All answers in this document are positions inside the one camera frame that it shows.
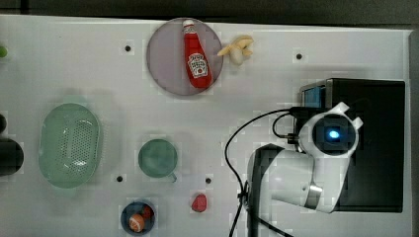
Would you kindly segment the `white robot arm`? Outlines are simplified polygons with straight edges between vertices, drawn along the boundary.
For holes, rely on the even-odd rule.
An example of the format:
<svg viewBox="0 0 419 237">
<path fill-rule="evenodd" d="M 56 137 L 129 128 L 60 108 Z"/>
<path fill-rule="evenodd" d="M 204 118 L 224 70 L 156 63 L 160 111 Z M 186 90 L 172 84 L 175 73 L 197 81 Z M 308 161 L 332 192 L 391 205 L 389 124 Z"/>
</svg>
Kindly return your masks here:
<svg viewBox="0 0 419 237">
<path fill-rule="evenodd" d="M 342 193 L 352 155 L 360 141 L 360 118 L 346 115 L 341 102 L 331 109 L 292 107 L 297 132 L 287 135 L 295 150 L 269 143 L 257 148 L 247 167 L 248 237 L 273 231 L 291 234 L 270 223 L 270 205 L 278 200 L 330 213 Z"/>
</svg>

